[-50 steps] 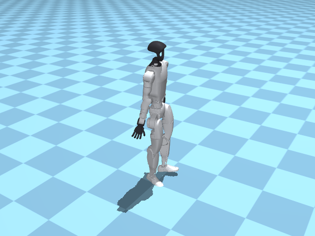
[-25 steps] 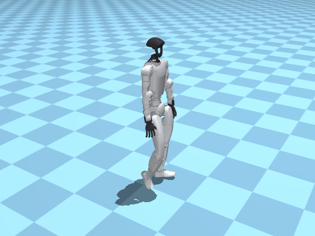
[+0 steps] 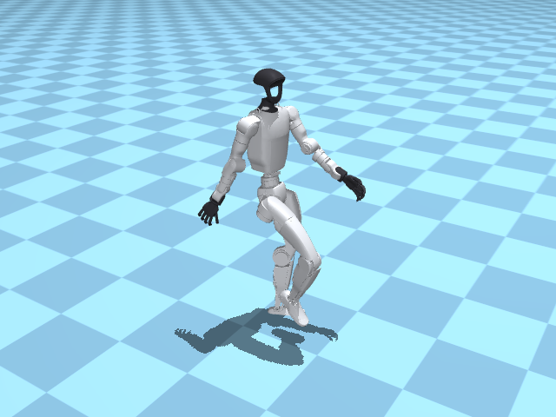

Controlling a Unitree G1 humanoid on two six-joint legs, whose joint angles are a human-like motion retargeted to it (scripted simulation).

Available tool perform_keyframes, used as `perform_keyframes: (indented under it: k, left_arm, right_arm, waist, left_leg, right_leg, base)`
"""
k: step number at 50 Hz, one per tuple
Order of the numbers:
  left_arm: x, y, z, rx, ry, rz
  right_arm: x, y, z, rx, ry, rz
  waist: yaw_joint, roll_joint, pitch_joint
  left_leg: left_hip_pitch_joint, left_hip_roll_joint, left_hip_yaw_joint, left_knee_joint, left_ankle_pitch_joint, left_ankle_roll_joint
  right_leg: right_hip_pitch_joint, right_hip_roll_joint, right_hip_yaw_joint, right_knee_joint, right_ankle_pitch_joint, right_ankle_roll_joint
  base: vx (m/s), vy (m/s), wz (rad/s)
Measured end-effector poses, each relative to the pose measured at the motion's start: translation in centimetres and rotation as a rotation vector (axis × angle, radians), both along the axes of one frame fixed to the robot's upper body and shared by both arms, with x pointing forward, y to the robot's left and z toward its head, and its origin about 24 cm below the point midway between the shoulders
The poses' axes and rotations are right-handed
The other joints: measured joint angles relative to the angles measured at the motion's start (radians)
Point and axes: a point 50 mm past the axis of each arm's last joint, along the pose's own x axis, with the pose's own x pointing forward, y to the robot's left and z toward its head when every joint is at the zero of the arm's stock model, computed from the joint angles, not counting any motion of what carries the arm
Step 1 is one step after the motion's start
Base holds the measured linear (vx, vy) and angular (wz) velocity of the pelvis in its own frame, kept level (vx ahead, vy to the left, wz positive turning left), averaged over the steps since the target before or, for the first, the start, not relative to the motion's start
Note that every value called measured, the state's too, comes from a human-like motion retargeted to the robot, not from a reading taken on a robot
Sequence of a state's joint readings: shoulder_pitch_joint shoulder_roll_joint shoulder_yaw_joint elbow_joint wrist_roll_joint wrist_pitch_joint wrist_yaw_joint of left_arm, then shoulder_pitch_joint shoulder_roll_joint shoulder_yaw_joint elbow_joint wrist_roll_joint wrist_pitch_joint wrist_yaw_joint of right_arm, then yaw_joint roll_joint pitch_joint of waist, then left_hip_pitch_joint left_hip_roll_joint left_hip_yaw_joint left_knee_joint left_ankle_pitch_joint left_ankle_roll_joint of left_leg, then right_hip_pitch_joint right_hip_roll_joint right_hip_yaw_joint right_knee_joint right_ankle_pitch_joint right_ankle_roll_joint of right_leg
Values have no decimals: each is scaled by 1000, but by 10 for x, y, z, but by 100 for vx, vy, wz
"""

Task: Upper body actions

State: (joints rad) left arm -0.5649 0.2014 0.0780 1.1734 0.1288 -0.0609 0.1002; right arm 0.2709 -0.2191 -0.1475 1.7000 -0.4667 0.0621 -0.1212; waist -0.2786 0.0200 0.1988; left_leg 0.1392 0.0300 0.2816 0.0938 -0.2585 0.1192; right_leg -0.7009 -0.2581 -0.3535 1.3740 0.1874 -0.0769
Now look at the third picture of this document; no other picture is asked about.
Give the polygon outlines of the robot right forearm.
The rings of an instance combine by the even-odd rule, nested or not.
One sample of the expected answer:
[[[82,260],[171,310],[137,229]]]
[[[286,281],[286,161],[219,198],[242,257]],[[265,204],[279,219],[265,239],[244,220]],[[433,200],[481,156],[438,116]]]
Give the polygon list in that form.
[[[212,198],[217,202],[219,202],[221,198],[230,191],[230,187],[237,176],[237,174],[234,172],[235,168],[235,159],[229,159],[223,168],[220,183],[216,185],[215,192],[212,195]]]

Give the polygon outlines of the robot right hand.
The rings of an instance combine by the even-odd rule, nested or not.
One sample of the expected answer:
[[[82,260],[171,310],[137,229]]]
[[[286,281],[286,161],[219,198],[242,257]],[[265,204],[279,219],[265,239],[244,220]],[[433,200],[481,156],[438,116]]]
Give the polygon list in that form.
[[[214,191],[214,192],[215,192],[215,191]],[[214,193],[214,192],[213,192],[213,193]],[[213,195],[213,194],[212,194],[212,195]],[[198,213],[198,216],[201,216],[201,215],[202,215],[201,220],[202,220],[202,221],[204,220],[204,223],[205,223],[205,224],[207,223],[209,226],[211,226],[211,225],[212,225],[211,222],[212,222],[212,219],[213,219],[214,216],[215,216],[215,222],[216,222],[216,224],[219,223],[217,211],[219,210],[219,209],[218,209],[218,206],[220,206],[220,205],[222,204],[224,198],[225,198],[225,195],[221,198],[221,200],[220,200],[219,202],[217,202],[216,200],[214,200],[214,199],[212,198],[212,196],[210,196],[210,198],[209,198],[210,202],[207,202],[207,203],[205,203],[205,204],[203,205],[202,209],[201,209],[200,212]],[[203,211],[204,211],[204,213],[202,214]],[[207,216],[206,216],[205,219],[204,219],[204,216],[205,216],[205,215],[207,215]],[[209,218],[209,220],[208,220],[208,218]],[[207,220],[208,220],[208,222],[207,222]]]

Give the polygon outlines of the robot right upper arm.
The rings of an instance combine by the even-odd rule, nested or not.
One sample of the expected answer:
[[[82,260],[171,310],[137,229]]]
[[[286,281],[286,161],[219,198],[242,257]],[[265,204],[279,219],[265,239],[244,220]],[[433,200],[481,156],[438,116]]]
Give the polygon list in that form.
[[[229,159],[233,158],[236,161],[236,168],[234,172],[241,173],[246,168],[245,160],[242,155],[247,150],[249,141],[259,128],[261,120],[257,116],[243,117],[236,125],[236,135],[232,145],[231,154]]]

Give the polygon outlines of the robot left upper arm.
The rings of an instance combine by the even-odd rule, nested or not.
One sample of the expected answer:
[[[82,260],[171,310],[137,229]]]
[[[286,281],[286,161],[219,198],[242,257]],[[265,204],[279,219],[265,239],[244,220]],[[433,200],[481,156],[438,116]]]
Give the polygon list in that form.
[[[318,149],[318,142],[314,138],[308,138],[307,131],[299,117],[298,110],[294,106],[285,106],[284,108],[287,109],[289,113],[289,129],[301,146],[302,153],[311,155]]]

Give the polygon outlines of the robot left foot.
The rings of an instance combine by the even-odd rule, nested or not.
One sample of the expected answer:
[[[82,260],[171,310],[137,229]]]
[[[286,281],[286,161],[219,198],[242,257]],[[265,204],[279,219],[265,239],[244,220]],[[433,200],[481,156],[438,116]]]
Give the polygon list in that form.
[[[279,306],[279,308],[280,308],[280,306]],[[276,308],[276,309],[278,309],[278,308]],[[303,309],[303,311],[305,312],[304,309]],[[279,311],[276,311],[276,310],[275,310],[275,307],[270,307],[270,308],[268,309],[268,313],[270,313],[270,314],[289,315],[288,310],[286,309],[285,306],[283,306],[283,310],[281,310],[281,311],[280,311],[280,309],[279,309]],[[290,315],[289,315],[289,316],[290,316]]]

